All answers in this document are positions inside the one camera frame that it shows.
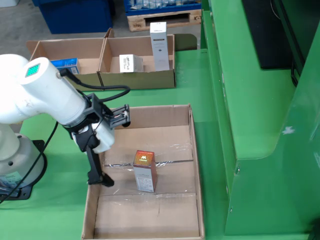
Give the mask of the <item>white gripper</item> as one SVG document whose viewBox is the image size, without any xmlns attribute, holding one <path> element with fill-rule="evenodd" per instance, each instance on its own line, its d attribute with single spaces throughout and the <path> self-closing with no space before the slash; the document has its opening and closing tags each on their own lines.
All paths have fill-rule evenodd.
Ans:
<svg viewBox="0 0 320 240">
<path fill-rule="evenodd" d="M 88 184 L 102 184 L 112 187 L 115 182 L 102 170 L 99 154 L 108 151 L 115 143 L 115 131 L 106 121 L 92 123 L 74 134 L 75 141 L 83 153 L 86 153 L 90 171 Z"/>
</svg>

